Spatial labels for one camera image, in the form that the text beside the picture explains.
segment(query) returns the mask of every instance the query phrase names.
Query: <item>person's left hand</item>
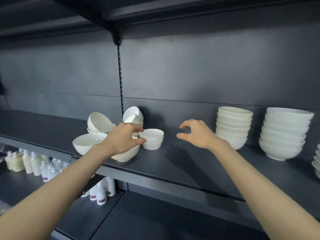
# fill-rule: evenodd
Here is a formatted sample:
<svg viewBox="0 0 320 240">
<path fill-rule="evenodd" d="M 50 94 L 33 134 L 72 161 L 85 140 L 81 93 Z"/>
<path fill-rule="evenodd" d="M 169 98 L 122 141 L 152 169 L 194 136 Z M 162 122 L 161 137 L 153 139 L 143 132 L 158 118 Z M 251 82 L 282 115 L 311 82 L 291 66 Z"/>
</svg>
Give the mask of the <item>person's left hand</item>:
<svg viewBox="0 0 320 240">
<path fill-rule="evenodd" d="M 120 123 L 99 145 L 113 155 L 125 153 L 131 148 L 145 143 L 145 138 L 133 139 L 132 133 L 143 132 L 140 124 Z"/>
</svg>

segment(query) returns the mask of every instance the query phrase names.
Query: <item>black bracket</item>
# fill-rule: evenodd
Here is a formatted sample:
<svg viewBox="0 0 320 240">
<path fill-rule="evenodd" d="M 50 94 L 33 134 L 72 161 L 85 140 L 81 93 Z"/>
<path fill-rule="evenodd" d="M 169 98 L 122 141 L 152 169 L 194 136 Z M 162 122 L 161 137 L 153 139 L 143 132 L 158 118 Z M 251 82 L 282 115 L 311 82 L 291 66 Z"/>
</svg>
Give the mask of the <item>black bracket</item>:
<svg viewBox="0 0 320 240">
<path fill-rule="evenodd" d="M 53 0 L 59 5 L 69 9 L 70 11 L 84 17 L 90 22 L 106 29 L 112 35 L 113 42 L 116 46 L 120 45 L 120 36 L 117 28 L 102 18 L 101 12 L 93 8 L 84 0 Z"/>
</svg>

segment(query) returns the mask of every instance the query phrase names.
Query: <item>person's right hand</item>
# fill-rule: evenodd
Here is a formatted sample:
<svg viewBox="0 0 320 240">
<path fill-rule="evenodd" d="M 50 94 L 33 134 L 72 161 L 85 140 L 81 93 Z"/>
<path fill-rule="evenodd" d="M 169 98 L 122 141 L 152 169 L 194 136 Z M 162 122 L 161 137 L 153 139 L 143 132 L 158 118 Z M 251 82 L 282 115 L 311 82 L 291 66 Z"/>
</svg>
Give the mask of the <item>person's right hand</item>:
<svg viewBox="0 0 320 240">
<path fill-rule="evenodd" d="M 216 136 L 215 133 L 202 120 L 186 120 L 180 125 L 180 129 L 190 127 L 191 133 L 178 133 L 179 139 L 190 142 L 199 148 L 213 150 L 215 146 L 225 144 L 227 141 Z"/>
</svg>

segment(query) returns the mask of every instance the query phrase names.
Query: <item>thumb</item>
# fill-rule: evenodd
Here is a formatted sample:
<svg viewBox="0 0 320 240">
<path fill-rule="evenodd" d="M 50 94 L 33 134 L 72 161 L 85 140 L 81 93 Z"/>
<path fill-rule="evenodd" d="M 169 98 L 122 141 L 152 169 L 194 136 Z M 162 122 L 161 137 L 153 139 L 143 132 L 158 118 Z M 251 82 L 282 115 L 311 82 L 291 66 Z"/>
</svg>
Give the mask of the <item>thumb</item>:
<svg viewBox="0 0 320 240">
<path fill-rule="evenodd" d="M 188 141 L 188 135 L 189 134 L 186 134 L 186 133 L 178 133 L 177 134 L 177 137 L 181 140 L 185 140 L 185 141 Z"/>
<path fill-rule="evenodd" d="M 134 146 L 138 146 L 138 145 L 141 145 L 141 144 L 146 143 L 146 142 L 147 142 L 146 138 L 134 139 Z"/>
</svg>

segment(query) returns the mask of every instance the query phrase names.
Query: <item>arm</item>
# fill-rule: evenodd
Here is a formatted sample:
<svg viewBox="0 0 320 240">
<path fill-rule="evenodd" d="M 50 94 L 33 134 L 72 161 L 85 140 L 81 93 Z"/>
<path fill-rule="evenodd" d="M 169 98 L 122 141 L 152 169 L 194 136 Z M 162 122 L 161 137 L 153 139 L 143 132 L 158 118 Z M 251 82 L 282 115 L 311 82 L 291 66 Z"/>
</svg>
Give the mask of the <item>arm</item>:
<svg viewBox="0 0 320 240">
<path fill-rule="evenodd" d="M 184 121 L 180 128 L 186 126 L 191 128 L 191 133 L 179 133 L 177 137 L 214 153 L 270 239 L 320 238 L 320 224 L 248 163 L 228 141 L 216 136 L 203 121 Z"/>
<path fill-rule="evenodd" d="M 102 143 L 94 145 L 86 155 L 0 217 L 0 239 L 48 239 L 106 159 L 146 142 L 144 138 L 132 139 L 132 133 L 139 131 L 143 129 L 137 124 L 118 125 Z"/>
</svg>

